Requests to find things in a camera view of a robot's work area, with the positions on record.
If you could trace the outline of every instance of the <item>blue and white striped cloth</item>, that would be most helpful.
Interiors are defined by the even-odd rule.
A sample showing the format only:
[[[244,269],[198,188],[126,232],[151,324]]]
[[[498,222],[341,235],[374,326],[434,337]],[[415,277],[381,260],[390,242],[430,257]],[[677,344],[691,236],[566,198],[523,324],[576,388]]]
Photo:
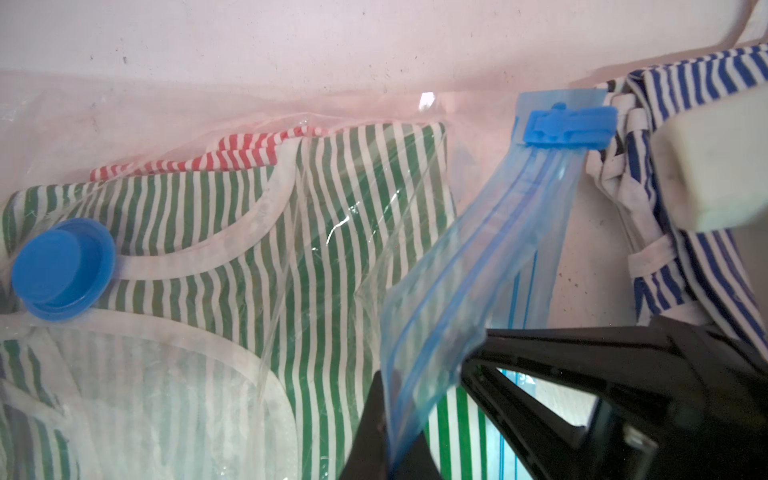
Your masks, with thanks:
[[[613,144],[588,158],[587,171],[618,206],[630,255],[637,318],[663,313],[713,320],[768,358],[766,327],[728,230],[678,230],[660,198],[650,134],[681,111],[768,81],[768,44],[736,48],[631,72],[601,85],[624,113]]]

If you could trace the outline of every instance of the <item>clear plastic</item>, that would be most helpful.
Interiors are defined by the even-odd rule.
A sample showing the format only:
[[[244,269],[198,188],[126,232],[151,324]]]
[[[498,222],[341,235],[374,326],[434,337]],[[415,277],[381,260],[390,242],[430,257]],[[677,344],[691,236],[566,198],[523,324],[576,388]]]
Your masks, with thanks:
[[[0,477],[337,477],[379,368],[362,282],[399,249],[397,284],[472,202],[515,102],[0,74]],[[43,323],[10,272],[68,217],[118,267]]]
[[[369,310],[382,327],[382,379],[389,461],[397,465],[435,404],[458,383],[462,360],[479,345],[494,319],[499,293],[526,263],[531,274],[525,318],[543,323],[585,149],[543,149],[521,142],[528,115],[558,102],[599,107],[604,91],[522,94],[512,146],[480,194],[432,249],[391,288],[402,254],[392,241],[367,280]],[[405,218],[403,225],[416,219]],[[377,299],[386,291],[380,306]]]

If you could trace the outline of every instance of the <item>white wall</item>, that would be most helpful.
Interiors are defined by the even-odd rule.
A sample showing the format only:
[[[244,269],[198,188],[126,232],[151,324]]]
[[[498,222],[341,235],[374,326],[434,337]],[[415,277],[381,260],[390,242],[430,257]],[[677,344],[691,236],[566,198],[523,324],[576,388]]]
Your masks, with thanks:
[[[749,1],[1,0],[0,68],[301,95],[541,90],[723,45]]]

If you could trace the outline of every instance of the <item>red and white striped cloth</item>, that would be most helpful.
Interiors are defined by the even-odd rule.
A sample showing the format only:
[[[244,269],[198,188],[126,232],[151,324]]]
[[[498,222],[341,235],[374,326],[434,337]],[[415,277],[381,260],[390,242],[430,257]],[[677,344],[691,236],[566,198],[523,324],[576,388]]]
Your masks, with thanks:
[[[91,171],[91,181],[110,180],[134,175],[170,174],[186,171],[232,171],[265,167],[277,163],[276,148],[295,137],[322,137],[323,128],[296,127],[269,134],[233,134],[219,140],[217,150],[187,161],[134,161],[107,165]]]

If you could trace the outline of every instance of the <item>blue zipper slider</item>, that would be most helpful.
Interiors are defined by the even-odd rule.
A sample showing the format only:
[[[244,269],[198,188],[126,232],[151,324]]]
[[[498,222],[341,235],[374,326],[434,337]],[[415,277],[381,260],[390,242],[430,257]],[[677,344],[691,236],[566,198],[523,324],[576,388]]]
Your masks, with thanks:
[[[617,123],[614,107],[570,110],[558,103],[551,110],[531,112],[523,141],[532,147],[603,150],[611,143]]]

